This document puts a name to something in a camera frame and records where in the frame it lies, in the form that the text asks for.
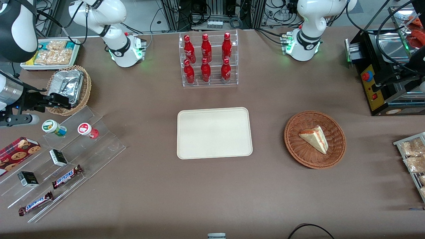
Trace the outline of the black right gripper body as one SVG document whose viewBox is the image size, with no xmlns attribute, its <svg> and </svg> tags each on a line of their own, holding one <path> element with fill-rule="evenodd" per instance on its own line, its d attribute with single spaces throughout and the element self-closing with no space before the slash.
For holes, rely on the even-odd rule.
<svg viewBox="0 0 425 239">
<path fill-rule="evenodd" d="M 28 92 L 24 91 L 20 98 L 20 110 L 21 111 L 39 111 L 44 113 L 45 107 L 50 107 L 51 103 L 46 99 L 46 95 L 41 94 L 38 91 Z"/>
</svg>

